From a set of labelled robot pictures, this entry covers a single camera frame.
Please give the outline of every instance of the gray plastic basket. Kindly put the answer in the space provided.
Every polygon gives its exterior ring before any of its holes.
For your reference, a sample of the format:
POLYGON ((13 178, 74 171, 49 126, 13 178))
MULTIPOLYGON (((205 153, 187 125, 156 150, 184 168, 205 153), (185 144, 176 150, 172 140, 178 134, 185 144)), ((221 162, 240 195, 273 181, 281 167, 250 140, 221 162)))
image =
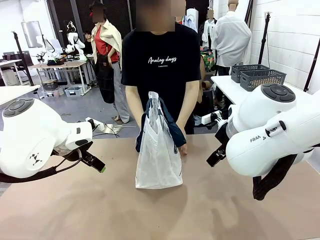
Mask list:
POLYGON ((248 92, 252 92, 262 84, 284 84, 286 75, 272 69, 243 71, 241 72, 240 86, 248 92))
POLYGON ((236 65, 231 68, 231 79, 235 81, 237 84, 239 84, 242 71, 268 70, 268 69, 270 68, 262 64, 236 65))

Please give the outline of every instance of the robot logo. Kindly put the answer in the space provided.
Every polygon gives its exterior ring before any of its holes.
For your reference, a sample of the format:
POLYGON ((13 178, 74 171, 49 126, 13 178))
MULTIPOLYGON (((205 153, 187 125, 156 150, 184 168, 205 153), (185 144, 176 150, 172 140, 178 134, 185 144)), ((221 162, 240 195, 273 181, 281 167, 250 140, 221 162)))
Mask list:
POLYGON ((38 152, 37 154, 32 154, 32 155, 30 156, 30 158, 29 158, 29 159, 33 158, 33 159, 35 160, 33 166, 34 166, 37 162, 42 162, 42 160, 37 159, 38 155, 39 155, 39 152, 38 152))

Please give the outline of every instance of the white table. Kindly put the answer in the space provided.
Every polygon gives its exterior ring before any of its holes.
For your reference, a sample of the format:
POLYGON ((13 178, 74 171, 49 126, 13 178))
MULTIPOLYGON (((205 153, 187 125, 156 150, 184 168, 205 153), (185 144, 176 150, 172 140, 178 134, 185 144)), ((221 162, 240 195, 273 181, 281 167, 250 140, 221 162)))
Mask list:
POLYGON ((6 81, 5 81, 5 79, 4 79, 4 75, 3 75, 3 72, 2 72, 2 70, 1 70, 1 68, 4 68, 4 67, 14 67, 14 68, 15 68, 15 72, 16 72, 16 74, 17 74, 17 76, 18 76, 19 81, 20 81, 20 84, 21 84, 21 85, 29 84, 29 82, 23 83, 23 82, 22 82, 22 79, 21 79, 21 77, 20 77, 20 75, 19 75, 19 71, 18 71, 18 68, 17 68, 16 63, 17 63, 17 62, 20 62, 20 61, 22 61, 22 60, 21 60, 21 59, 18 59, 18 60, 9 60, 9 61, 0 62, 0 75, 1 75, 1 77, 2 77, 2 79, 3 79, 3 81, 4 81, 4 84, 6 84, 6 81))
POLYGON ((40 88, 34 86, 0 86, 0 106, 40 88))
POLYGON ((94 73, 94 70, 92 69, 89 61, 81 61, 81 60, 74 60, 74 61, 66 61, 63 65, 52 65, 48 66, 45 63, 40 63, 37 65, 33 65, 29 67, 30 69, 36 69, 41 84, 44 82, 40 72, 44 72, 44 75, 50 80, 50 79, 56 79, 57 75, 59 78, 63 78, 61 76, 61 73, 65 74, 65 78, 67 81, 67 85, 64 85, 64 88, 70 88, 75 87, 74 84, 72 84, 72 72, 79 72, 79 76, 81 79, 81 86, 83 89, 83 95, 85 95, 87 92, 91 90, 90 86, 85 86, 86 84, 89 84, 90 81, 96 80, 96 75, 94 73))
MULTIPOLYGON (((247 96, 251 93, 250 91, 244 90, 240 83, 236 83, 231 79, 231 76, 212 76, 211 80, 221 89, 221 91, 227 96, 231 102, 234 104, 241 104, 247 96)), ((284 83, 284 85, 290 88, 296 97, 297 101, 304 100, 309 98, 311 95, 307 92, 302 91, 301 89, 288 84, 284 83)))

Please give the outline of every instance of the desk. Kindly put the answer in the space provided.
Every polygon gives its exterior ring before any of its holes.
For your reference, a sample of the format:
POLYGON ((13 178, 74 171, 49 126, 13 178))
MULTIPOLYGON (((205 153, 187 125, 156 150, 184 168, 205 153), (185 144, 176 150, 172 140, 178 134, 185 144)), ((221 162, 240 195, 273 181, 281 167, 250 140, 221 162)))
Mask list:
MULTIPOLYGON (((211 80, 234 104, 241 104, 251 93, 250 91, 244 90, 240 86, 240 83, 233 81, 231 76, 212 76, 211 80)), ((284 85, 294 92, 297 101, 305 100, 311 96, 309 93, 304 92, 291 84, 285 82, 284 85)))
POLYGON ((0 106, 8 103, 16 98, 21 97, 35 89, 40 88, 40 85, 34 86, 0 86, 0 106))
POLYGON ((22 61, 22 60, 21 60, 21 59, 18 59, 18 60, 10 60, 10 61, 0 62, 0 75, 1 75, 2 79, 4 78, 4 75, 3 75, 3 72, 2 72, 2 70, 1 70, 1 68, 4 68, 4 67, 14 67, 15 72, 16 72, 16 74, 17 74, 17 76, 18 76, 19 81, 20 81, 20 84, 21 84, 21 85, 28 85, 29 82, 27 81, 26 83, 23 83, 23 82, 22 82, 22 79, 21 79, 21 76, 19 75, 19 71, 18 71, 18 68, 17 68, 16 63, 17 63, 17 62, 20 62, 20 61, 22 61))
MULTIPOLYGON (((188 136, 183 185, 135 189, 135 139, 95 140, 106 163, 98 173, 81 163, 58 175, 13 184, 0 197, 1 239, 24 240, 302 240, 320 237, 320 176, 292 166, 264 201, 252 178, 226 160, 211 168, 213 134, 188 136)), ((61 157, 51 157, 58 164, 61 157)))
POLYGON ((67 81, 67 85, 64 85, 63 87, 74 87, 75 84, 72 84, 72 78, 73 73, 78 72, 81 79, 81 85, 83 89, 83 94, 86 94, 91 90, 90 86, 86 86, 90 83, 90 81, 96 80, 96 75, 89 63, 89 61, 80 61, 80 60, 74 60, 74 61, 66 61, 63 65, 54 65, 54 66, 48 66, 47 64, 40 63, 37 65, 33 65, 29 67, 30 69, 36 69, 37 74, 39 75, 41 83, 44 81, 42 80, 40 72, 43 72, 44 75, 49 79, 62 79, 65 78, 67 81))

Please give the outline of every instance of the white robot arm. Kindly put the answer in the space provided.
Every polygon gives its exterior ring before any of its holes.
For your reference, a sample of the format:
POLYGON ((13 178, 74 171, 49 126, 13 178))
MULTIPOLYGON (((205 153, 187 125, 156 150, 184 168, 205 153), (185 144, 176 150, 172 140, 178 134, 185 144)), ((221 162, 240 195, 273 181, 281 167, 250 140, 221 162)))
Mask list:
MULTIPOLYGON (((52 154, 77 161, 79 151, 81 162, 103 172, 105 164, 87 152, 92 144, 92 123, 67 123, 52 108, 34 98, 14 101, 4 109, 2 118, 0 169, 13 177, 9 178, 11 182, 28 182, 31 176, 39 175, 52 154)), ((3 177, 0 175, 0 182, 8 182, 3 177)))
MULTIPOLYGON (((211 122, 219 122, 215 137, 222 146, 207 162, 214 167, 227 156, 237 173, 253 177, 253 196, 263 200, 292 164, 320 147, 319 101, 320 92, 310 95, 305 104, 297 103, 286 86, 269 83, 257 87, 240 106, 231 105, 228 116, 220 111, 210 115, 211 122)), ((202 121, 208 123, 209 116, 202 121)))
POLYGON ((85 44, 79 39, 79 35, 76 32, 77 29, 74 26, 72 21, 69 21, 69 24, 67 25, 67 37, 68 37, 68 41, 70 44, 68 44, 66 46, 65 52, 67 54, 74 52, 76 49, 79 52, 79 59, 82 61, 86 61, 87 58, 84 54, 84 51, 82 49, 84 49, 86 46, 85 44))

